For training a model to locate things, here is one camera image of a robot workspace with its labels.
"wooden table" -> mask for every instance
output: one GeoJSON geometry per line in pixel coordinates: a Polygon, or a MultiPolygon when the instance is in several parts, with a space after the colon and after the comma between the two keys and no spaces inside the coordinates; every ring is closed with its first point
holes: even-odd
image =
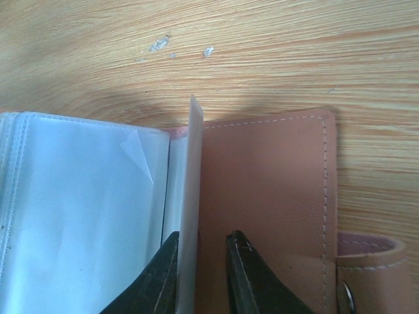
{"type": "Polygon", "coordinates": [[[173,126],[191,94],[207,120],[330,108],[339,227],[404,240],[419,295],[416,0],[2,0],[0,25],[6,109],[173,126]]]}

